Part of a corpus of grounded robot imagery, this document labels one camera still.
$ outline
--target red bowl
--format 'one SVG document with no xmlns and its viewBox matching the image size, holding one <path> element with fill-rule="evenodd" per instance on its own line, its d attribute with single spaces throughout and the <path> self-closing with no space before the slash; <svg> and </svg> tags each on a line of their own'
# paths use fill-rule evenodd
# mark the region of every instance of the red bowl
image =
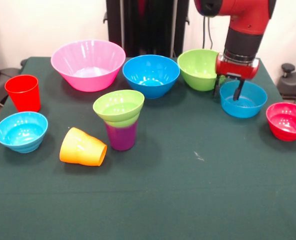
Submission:
<svg viewBox="0 0 296 240">
<path fill-rule="evenodd" d="M 267 108 L 266 117 L 276 138 L 286 142 L 296 140 L 296 104 L 274 103 Z"/>
</svg>

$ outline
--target black chair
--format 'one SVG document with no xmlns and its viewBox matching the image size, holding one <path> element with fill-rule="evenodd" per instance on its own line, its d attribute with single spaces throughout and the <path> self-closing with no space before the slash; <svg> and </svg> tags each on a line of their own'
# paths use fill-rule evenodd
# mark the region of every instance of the black chair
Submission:
<svg viewBox="0 0 296 240">
<path fill-rule="evenodd" d="M 296 67 L 291 63 L 281 65 L 283 75 L 277 83 L 277 89 L 284 100 L 296 101 Z"/>
</svg>

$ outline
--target blue bowl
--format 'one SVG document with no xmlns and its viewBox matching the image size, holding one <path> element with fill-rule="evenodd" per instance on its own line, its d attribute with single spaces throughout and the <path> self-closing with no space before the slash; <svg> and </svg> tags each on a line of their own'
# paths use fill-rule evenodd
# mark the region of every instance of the blue bowl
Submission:
<svg viewBox="0 0 296 240">
<path fill-rule="evenodd" d="M 220 88 L 222 109 L 229 115 L 247 119 L 259 113 L 267 102 L 267 93 L 260 86 L 245 81 L 238 100 L 234 101 L 234 93 L 239 81 L 228 81 Z"/>
<path fill-rule="evenodd" d="M 47 128 L 44 115 L 34 111 L 18 112 L 0 122 L 0 143 L 15 152 L 30 153 L 42 143 Z"/>
<path fill-rule="evenodd" d="M 156 99 L 173 87 L 180 68 L 168 57 L 141 55 L 127 61 L 122 72 L 133 90 L 141 92 L 147 99 Z"/>
</svg>

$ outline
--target pink bowl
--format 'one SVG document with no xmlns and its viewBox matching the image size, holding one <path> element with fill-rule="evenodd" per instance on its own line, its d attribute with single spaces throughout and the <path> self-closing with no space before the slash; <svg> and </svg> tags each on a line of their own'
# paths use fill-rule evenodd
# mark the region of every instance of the pink bowl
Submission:
<svg viewBox="0 0 296 240">
<path fill-rule="evenodd" d="M 126 59 L 119 45 L 105 40 L 81 40 L 60 47 L 52 67 L 75 89 L 97 92 L 109 87 Z"/>
<path fill-rule="evenodd" d="M 296 140 L 296 104 L 274 103 L 267 108 L 266 117 L 276 138 L 286 142 Z"/>
</svg>

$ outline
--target purple cup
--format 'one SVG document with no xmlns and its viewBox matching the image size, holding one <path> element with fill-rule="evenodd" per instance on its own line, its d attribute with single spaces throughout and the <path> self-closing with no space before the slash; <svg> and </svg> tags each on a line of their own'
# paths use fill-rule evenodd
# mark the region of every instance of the purple cup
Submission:
<svg viewBox="0 0 296 240">
<path fill-rule="evenodd" d="M 114 127 L 105 123 L 110 145 L 118 151 L 131 149 L 136 141 L 137 121 L 126 127 Z"/>
</svg>

